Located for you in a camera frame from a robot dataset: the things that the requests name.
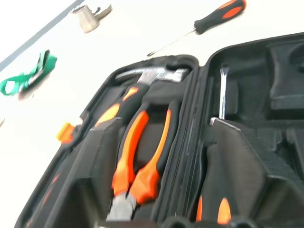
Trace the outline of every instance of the orange pliers handle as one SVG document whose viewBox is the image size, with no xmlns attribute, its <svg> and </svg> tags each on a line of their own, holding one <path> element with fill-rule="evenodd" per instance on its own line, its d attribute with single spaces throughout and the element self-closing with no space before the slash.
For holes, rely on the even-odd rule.
<svg viewBox="0 0 304 228">
<path fill-rule="evenodd" d="M 156 152 L 148 164 L 135 176 L 133 169 L 135 150 L 149 121 L 149 108 L 149 104 L 143 104 L 129 124 L 120 148 L 122 156 L 117 164 L 112 182 L 115 196 L 127 192 L 130 184 L 133 183 L 129 194 L 132 194 L 139 204 L 157 196 L 158 181 L 164 172 L 177 131 L 180 104 L 178 101 L 172 101 L 169 104 L 165 126 Z"/>
</svg>

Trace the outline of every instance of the orange latch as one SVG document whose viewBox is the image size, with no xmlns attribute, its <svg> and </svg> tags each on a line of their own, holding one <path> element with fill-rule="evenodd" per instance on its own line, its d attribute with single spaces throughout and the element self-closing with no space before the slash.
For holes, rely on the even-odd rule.
<svg viewBox="0 0 304 228">
<path fill-rule="evenodd" d="M 70 143 L 73 140 L 72 133 L 75 127 L 71 125 L 69 122 L 66 122 L 59 133 L 57 134 L 56 138 L 61 141 L 61 144 Z"/>
</svg>

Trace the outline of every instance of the metal tool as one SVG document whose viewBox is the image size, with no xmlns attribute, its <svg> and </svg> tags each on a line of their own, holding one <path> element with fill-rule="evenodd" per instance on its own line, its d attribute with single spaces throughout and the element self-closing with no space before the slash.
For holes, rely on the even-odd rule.
<svg viewBox="0 0 304 228">
<path fill-rule="evenodd" d="M 79 5 L 74 8 L 71 13 L 76 14 L 78 16 L 81 28 L 87 29 L 87 25 L 91 23 L 90 20 L 92 20 L 93 27 L 95 27 L 96 21 L 100 21 L 111 11 L 112 5 L 110 4 L 110 1 L 89 0 L 83 2 L 83 5 Z"/>
<path fill-rule="evenodd" d="M 172 101 L 169 104 L 165 126 L 156 152 L 148 164 L 135 176 L 133 170 L 135 150 L 149 121 L 149 109 L 149 104 L 143 104 L 124 134 L 119 148 L 122 156 L 113 176 L 112 188 L 115 197 L 107 216 L 108 221 L 131 220 L 136 205 L 142 205 L 157 197 L 158 182 L 164 172 L 178 127 L 180 104 L 178 101 Z"/>
<path fill-rule="evenodd" d="M 73 10 L 72 13 L 77 15 L 79 25 L 84 33 L 91 32 L 99 26 L 98 20 L 95 18 L 94 14 L 87 5 Z"/>
<path fill-rule="evenodd" d="M 2 124 L 4 123 L 5 118 L 3 116 L 0 116 L 0 127 L 2 126 Z"/>
<path fill-rule="evenodd" d="M 192 32 L 196 32 L 198 35 L 203 34 L 208 29 L 222 24 L 226 21 L 229 21 L 236 16 L 240 15 L 246 7 L 246 0 L 231 0 L 224 5 L 217 8 L 213 13 L 209 14 L 207 17 L 197 20 L 194 22 L 194 29 L 187 34 L 183 35 L 181 38 L 187 36 Z M 172 43 L 158 49 L 157 51 L 150 52 L 147 56 L 150 57 L 154 55 L 156 52 L 163 50 L 167 46 L 175 43 L 176 41 L 180 40 L 181 38 L 173 41 Z"/>
<path fill-rule="evenodd" d="M 225 119 L 226 110 L 226 82 L 229 66 L 223 63 L 220 67 L 220 96 L 219 96 L 219 119 Z"/>
<path fill-rule="evenodd" d="M 166 67 L 146 67 L 119 74 L 117 80 L 129 79 L 138 74 L 141 74 L 141 77 L 137 83 L 127 88 L 124 95 L 98 119 L 96 125 L 114 117 L 120 117 L 123 124 L 129 123 L 154 80 L 180 82 L 189 72 L 188 69 L 168 70 Z"/>
</svg>

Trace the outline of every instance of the orange grip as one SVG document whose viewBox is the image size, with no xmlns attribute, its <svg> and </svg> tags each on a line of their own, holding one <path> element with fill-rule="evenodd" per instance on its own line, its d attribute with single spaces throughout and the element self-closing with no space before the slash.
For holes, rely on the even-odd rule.
<svg viewBox="0 0 304 228">
<path fill-rule="evenodd" d="M 241 7 L 241 6 L 235 7 L 232 10 L 225 13 L 223 18 L 225 18 L 225 19 L 231 18 L 231 17 L 235 16 L 236 14 L 238 14 L 242 9 L 243 9 L 243 7 Z"/>
<path fill-rule="evenodd" d="M 203 197 L 200 196 L 199 197 L 198 210 L 196 212 L 196 220 L 197 221 L 201 221 L 202 213 L 203 213 Z"/>
<path fill-rule="evenodd" d="M 56 138 L 62 143 L 71 143 L 73 140 L 72 133 L 75 127 L 72 126 L 70 123 L 66 122 L 59 133 L 57 134 Z"/>
<path fill-rule="evenodd" d="M 226 6 L 229 6 L 229 5 L 231 5 L 233 2 L 235 2 L 236 0 L 231 0 L 231 1 L 229 1 L 229 2 L 226 2 L 225 4 L 223 4 L 223 5 L 221 5 L 218 9 L 221 9 L 221 8 L 224 8 L 224 7 L 226 7 Z"/>
<path fill-rule="evenodd" d="M 123 97 L 123 101 L 125 101 L 126 99 L 128 99 L 130 96 L 136 94 L 137 91 L 138 91 L 138 88 L 131 87 L 130 90 L 128 91 L 128 93 Z"/>
<path fill-rule="evenodd" d="M 45 194 L 43 200 L 42 200 L 42 204 L 41 204 L 41 208 L 45 205 L 45 203 L 47 202 L 51 192 L 53 190 L 53 186 L 47 191 L 47 193 Z"/>
<path fill-rule="evenodd" d="M 112 181 L 112 188 L 115 196 L 128 191 L 129 184 L 132 183 L 135 178 L 133 170 L 135 150 L 148 121 L 148 114 L 145 111 L 141 111 L 127 133 L 123 145 L 122 156 L 117 164 Z"/>
<path fill-rule="evenodd" d="M 57 175 L 53 178 L 52 184 L 54 184 L 54 183 L 57 181 L 57 179 L 59 178 L 59 176 L 60 176 L 60 173 L 57 174 Z"/>
<path fill-rule="evenodd" d="M 170 125 L 170 118 L 171 111 L 168 110 L 165 126 L 161 135 L 162 137 L 156 149 L 156 152 L 148 164 L 138 171 L 134 183 L 130 188 L 130 194 L 132 194 L 138 204 L 144 204 L 148 200 L 155 199 L 157 197 L 157 187 L 160 176 L 156 169 L 156 163 L 162 153 L 166 142 Z"/>
<path fill-rule="evenodd" d="M 112 105 L 102 116 L 98 119 L 95 127 L 97 127 L 100 123 L 105 122 L 107 120 L 113 119 L 119 111 L 119 104 Z"/>
<path fill-rule="evenodd" d="M 225 225 L 231 220 L 230 206 L 228 200 L 223 198 L 218 209 L 218 223 Z"/>
</svg>

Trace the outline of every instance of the metal cup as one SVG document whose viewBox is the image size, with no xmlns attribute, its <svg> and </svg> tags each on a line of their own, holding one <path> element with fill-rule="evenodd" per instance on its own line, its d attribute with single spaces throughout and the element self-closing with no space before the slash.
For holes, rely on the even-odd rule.
<svg viewBox="0 0 304 228">
<path fill-rule="evenodd" d="M 95 18 L 94 14 L 87 5 L 73 10 L 72 13 L 77 15 L 80 27 L 84 33 L 93 31 L 99 25 L 98 20 Z"/>
</svg>

